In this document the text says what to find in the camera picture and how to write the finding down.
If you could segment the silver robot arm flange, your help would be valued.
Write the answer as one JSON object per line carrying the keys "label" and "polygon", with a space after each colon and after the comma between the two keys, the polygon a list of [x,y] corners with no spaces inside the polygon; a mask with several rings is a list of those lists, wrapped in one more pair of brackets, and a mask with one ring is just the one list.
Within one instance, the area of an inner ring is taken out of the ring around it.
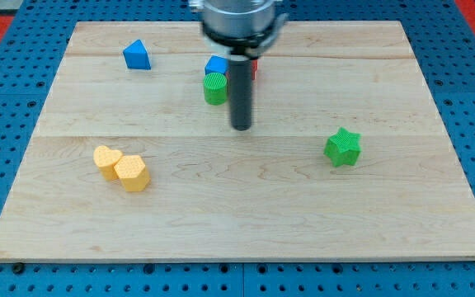
{"label": "silver robot arm flange", "polygon": [[200,14],[205,43],[236,61],[259,59],[277,41],[289,19],[277,13],[277,0],[189,0]]}

